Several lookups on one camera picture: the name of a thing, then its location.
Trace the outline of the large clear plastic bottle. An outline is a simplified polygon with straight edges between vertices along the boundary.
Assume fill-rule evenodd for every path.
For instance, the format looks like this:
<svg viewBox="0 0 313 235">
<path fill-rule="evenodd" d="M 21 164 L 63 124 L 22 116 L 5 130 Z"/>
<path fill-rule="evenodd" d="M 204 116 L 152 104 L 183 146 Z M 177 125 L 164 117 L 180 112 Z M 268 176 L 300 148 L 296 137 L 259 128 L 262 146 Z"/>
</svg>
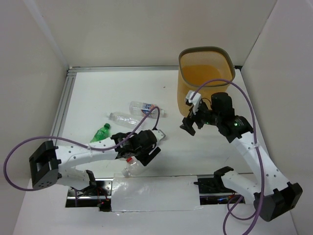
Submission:
<svg viewBox="0 0 313 235">
<path fill-rule="evenodd" d="M 128 164 L 126 162 L 126 167 L 122 170 L 122 175 L 126 178 L 135 177 L 143 173 L 145 169 L 146 167 L 136 159 L 134 164 Z"/>
</svg>

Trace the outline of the red label plastic bottle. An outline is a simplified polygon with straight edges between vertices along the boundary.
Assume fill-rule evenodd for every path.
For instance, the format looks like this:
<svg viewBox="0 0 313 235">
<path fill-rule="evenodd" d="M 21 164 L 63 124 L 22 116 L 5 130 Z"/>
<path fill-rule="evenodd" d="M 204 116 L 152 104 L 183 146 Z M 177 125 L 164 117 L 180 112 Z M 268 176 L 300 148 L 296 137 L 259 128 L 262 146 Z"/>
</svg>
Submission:
<svg viewBox="0 0 313 235">
<path fill-rule="evenodd" d="M 127 160 L 126 160 L 126 162 L 128 163 L 128 164 L 134 164 L 135 162 L 136 162 L 136 158 L 135 157 L 129 157 Z"/>
</svg>

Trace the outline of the orange blue label bottle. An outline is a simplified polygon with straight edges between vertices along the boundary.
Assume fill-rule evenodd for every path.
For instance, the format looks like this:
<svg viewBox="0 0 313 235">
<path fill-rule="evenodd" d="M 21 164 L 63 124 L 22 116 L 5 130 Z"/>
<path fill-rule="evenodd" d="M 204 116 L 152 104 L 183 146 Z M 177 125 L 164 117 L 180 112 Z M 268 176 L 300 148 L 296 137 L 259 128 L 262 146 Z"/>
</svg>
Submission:
<svg viewBox="0 0 313 235">
<path fill-rule="evenodd" d="M 129 111 L 134 116 L 144 117 L 151 109 L 157 105 L 151 103 L 143 103 L 137 101 L 131 101 L 129 105 Z M 157 119 L 158 110 L 153 110 L 149 115 L 149 118 Z M 165 117 L 165 111 L 160 108 L 160 117 Z"/>
</svg>

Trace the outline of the green plastic bottle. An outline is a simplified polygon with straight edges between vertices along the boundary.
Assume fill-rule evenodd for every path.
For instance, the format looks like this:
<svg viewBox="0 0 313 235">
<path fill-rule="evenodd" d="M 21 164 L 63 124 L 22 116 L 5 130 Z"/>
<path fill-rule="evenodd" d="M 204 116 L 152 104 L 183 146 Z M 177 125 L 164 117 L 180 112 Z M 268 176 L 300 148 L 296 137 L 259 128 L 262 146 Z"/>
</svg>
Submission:
<svg viewBox="0 0 313 235">
<path fill-rule="evenodd" d="M 108 123 L 105 123 L 103 127 L 97 130 L 90 143 L 102 141 L 111 136 L 110 132 L 111 126 Z"/>
</svg>

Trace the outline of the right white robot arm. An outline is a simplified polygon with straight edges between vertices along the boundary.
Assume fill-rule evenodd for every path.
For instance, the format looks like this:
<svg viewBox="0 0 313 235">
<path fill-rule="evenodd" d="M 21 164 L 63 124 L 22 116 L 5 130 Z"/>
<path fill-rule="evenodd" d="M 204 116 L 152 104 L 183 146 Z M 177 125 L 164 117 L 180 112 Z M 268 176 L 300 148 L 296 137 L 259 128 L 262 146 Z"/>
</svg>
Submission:
<svg viewBox="0 0 313 235">
<path fill-rule="evenodd" d="M 266 222 L 292 210 L 303 193 L 298 183 L 291 183 L 276 167 L 263 147 L 254 139 L 254 130 L 247 119 L 235 114 L 232 99 L 227 93 L 211 96 L 208 108 L 199 93 L 189 91 L 185 98 L 190 106 L 189 114 L 182 121 L 181 129 L 195 135 L 193 124 L 201 129 L 205 124 L 213 125 L 242 155 L 257 181 L 253 182 L 231 167 L 223 167 L 214 173 L 215 190 L 231 189 L 242 195 L 245 201 L 258 207 L 263 203 L 259 216 Z"/>
</svg>

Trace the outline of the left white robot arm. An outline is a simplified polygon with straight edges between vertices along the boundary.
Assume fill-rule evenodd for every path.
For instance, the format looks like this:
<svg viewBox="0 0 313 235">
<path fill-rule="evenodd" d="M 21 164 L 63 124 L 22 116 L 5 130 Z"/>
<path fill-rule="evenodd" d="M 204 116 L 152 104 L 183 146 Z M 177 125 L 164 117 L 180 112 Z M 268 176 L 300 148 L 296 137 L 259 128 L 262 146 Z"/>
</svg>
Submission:
<svg viewBox="0 0 313 235">
<path fill-rule="evenodd" d="M 155 129 L 117 133 L 82 146 L 56 146 L 53 141 L 45 141 L 29 158 L 32 187 L 42 190 L 59 184 L 92 195 L 97 186 L 95 176 L 91 170 L 77 170 L 78 165 L 134 157 L 142 166 L 147 166 L 161 151 L 157 144 L 165 136 Z"/>
</svg>

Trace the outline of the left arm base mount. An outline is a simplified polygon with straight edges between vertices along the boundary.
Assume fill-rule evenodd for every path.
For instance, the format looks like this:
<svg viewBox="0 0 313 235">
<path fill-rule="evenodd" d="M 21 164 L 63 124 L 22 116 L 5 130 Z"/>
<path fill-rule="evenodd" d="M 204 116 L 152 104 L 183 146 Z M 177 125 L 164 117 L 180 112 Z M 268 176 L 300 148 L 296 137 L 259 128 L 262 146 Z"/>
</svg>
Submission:
<svg viewBox="0 0 313 235">
<path fill-rule="evenodd" d="M 69 188 L 65 207 L 98 208 L 100 212 L 111 212 L 113 178 L 98 178 L 96 184 L 96 188 L 88 193 Z"/>
</svg>

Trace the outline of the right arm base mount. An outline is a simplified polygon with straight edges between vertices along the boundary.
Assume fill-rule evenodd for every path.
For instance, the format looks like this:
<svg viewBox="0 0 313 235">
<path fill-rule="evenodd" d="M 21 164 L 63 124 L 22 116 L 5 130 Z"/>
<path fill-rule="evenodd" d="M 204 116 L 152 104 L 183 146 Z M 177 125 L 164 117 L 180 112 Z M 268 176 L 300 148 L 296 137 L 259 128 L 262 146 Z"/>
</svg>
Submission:
<svg viewBox="0 0 313 235">
<path fill-rule="evenodd" d="M 200 205 L 223 205 L 231 199 L 234 204 L 239 199 L 239 194 L 226 188 L 220 176 L 200 175 L 194 184 L 198 187 L 200 195 Z"/>
</svg>

